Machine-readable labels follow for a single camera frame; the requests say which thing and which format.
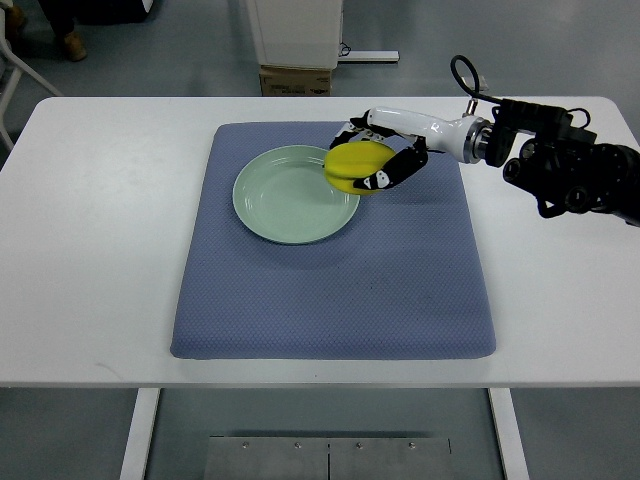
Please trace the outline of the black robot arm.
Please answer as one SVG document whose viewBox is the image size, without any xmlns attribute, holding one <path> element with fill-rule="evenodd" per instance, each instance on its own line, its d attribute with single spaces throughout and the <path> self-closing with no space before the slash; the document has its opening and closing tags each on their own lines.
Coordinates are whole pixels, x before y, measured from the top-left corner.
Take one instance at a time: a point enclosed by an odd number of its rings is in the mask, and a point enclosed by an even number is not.
<svg viewBox="0 0 640 480">
<path fill-rule="evenodd" d="M 639 225 L 639 152 L 596 142 L 557 106 L 501 99 L 493 124 L 476 148 L 504 181 L 530 193 L 543 218 L 564 213 L 611 214 Z"/>
</svg>

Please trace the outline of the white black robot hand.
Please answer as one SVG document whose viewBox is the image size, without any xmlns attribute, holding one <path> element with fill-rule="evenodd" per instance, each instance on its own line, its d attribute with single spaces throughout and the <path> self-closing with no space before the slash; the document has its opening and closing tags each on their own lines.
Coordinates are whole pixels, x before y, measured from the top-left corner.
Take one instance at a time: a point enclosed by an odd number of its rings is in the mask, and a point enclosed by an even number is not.
<svg viewBox="0 0 640 480">
<path fill-rule="evenodd" d="M 481 143 L 490 130 L 491 123 L 475 115 L 444 120 L 402 109 L 374 107 L 346 121 L 329 150 L 354 141 L 375 141 L 391 147 L 395 155 L 376 173 L 382 192 L 425 167 L 432 153 L 448 154 L 462 164 L 480 161 L 484 158 Z"/>
</svg>

